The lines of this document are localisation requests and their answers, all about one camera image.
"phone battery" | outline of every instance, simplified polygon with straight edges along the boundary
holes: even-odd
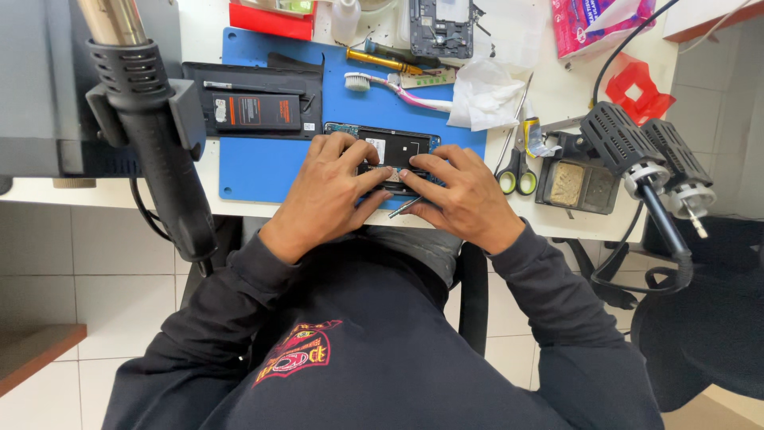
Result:
[[[219,130],[300,130],[299,96],[212,93]]]

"hand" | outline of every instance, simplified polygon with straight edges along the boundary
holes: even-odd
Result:
[[[525,223],[507,203],[488,166],[471,149],[443,145],[432,154],[413,156],[411,165],[434,174],[446,186],[440,187],[402,170],[400,177],[406,185],[440,206],[420,202],[403,213],[417,215],[436,229],[472,242],[491,254],[509,248],[525,229]]]
[[[388,166],[353,176],[364,158],[372,165],[380,161],[372,144],[347,133],[314,137],[286,200],[260,230],[265,246],[282,261],[294,264],[317,245],[360,228],[393,196],[389,191],[375,191],[356,206],[358,198],[393,174]]]

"pink tissue package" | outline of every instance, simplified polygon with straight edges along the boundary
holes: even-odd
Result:
[[[636,14],[610,27],[586,32],[614,2],[639,2]],[[594,54],[618,45],[652,15],[656,0],[552,0],[552,22],[560,59]],[[645,30],[655,26],[651,22]]]

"white tissue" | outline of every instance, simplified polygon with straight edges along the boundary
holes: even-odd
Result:
[[[633,17],[641,2],[642,0],[616,0],[586,28],[586,32],[603,30]]]
[[[454,107],[447,124],[473,132],[518,125],[513,99],[524,85],[490,58],[473,59],[456,73]]]

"red plastic part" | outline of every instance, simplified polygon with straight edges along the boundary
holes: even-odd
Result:
[[[621,105],[637,125],[642,125],[653,118],[662,118],[676,99],[670,94],[658,92],[658,87],[650,79],[650,69],[644,61],[631,60],[616,76],[610,78],[605,93],[613,103]],[[642,90],[637,100],[631,99],[626,92],[636,85]]]
[[[316,9],[314,7],[312,14],[298,18],[228,3],[228,14],[232,27],[291,37],[301,41],[313,39],[313,19],[316,16]]]

